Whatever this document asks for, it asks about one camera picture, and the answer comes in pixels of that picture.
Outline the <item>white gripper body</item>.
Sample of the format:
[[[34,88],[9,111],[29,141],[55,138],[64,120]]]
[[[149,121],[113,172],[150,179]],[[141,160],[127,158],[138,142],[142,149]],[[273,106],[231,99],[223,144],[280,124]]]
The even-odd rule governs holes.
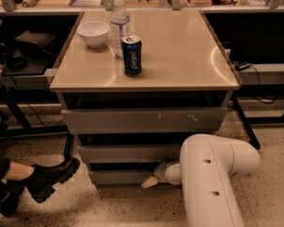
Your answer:
[[[161,163],[154,170],[154,177],[159,183],[178,185],[181,183],[181,169],[178,161]]]

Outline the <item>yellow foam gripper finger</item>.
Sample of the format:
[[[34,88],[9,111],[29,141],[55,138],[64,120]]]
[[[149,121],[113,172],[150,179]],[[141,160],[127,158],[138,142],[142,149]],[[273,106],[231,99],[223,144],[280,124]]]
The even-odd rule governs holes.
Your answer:
[[[158,184],[158,181],[156,179],[156,177],[154,175],[150,175],[149,177],[147,177],[143,183],[141,184],[141,187],[146,189],[146,188],[150,188],[152,186],[155,186]]]

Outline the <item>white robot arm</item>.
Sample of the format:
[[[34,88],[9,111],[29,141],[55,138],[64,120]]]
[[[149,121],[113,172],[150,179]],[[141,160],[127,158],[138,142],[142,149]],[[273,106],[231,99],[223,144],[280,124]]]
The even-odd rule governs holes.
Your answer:
[[[181,185],[188,227],[245,227],[230,179],[256,175],[258,151],[249,143],[209,134],[188,137],[177,162],[164,162],[142,182]]]

